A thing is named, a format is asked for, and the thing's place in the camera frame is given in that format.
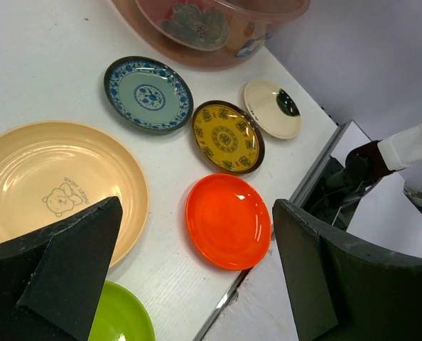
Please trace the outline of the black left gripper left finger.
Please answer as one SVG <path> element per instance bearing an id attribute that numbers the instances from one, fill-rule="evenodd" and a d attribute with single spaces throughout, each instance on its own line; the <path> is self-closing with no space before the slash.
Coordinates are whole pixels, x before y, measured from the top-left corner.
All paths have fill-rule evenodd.
<path id="1" fill-rule="evenodd" d="M 87 340 L 122 213 L 108 197 L 0 243 L 0 340 Z"/>

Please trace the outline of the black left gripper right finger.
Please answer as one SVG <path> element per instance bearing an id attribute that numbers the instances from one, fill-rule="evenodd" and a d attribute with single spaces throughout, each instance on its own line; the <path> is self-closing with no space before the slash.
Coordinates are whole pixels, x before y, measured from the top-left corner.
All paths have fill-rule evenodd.
<path id="1" fill-rule="evenodd" d="M 300 340 L 422 340 L 422 258 L 377 246 L 291 202 L 274 232 Z"/>

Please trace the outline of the red plate with teal flower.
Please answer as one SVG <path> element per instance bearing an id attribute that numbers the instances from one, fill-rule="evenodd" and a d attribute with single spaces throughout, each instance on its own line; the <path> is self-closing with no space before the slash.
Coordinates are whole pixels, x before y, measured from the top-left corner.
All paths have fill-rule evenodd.
<path id="1" fill-rule="evenodd" d="M 229 38 L 229 20 L 206 1 L 137 1 L 139 10 L 162 34 L 188 48 L 219 50 Z"/>

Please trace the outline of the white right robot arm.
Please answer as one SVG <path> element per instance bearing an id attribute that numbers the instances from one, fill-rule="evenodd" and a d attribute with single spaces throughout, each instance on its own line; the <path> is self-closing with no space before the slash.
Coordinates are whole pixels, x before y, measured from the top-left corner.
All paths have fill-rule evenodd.
<path id="1" fill-rule="evenodd" d="M 351 151 L 345 170 L 357 179 L 376 181 L 422 162 L 422 124 Z"/>

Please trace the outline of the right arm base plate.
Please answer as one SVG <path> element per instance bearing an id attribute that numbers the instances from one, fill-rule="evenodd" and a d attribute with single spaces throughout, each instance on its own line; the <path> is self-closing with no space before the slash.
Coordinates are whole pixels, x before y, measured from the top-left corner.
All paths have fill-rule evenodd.
<path id="1" fill-rule="evenodd" d="M 368 180 L 367 174 L 372 162 L 357 156 L 343 166 L 331 157 L 303 209 L 317 219 L 341 230 L 346 230 L 353 218 L 360 200 L 378 183 Z"/>

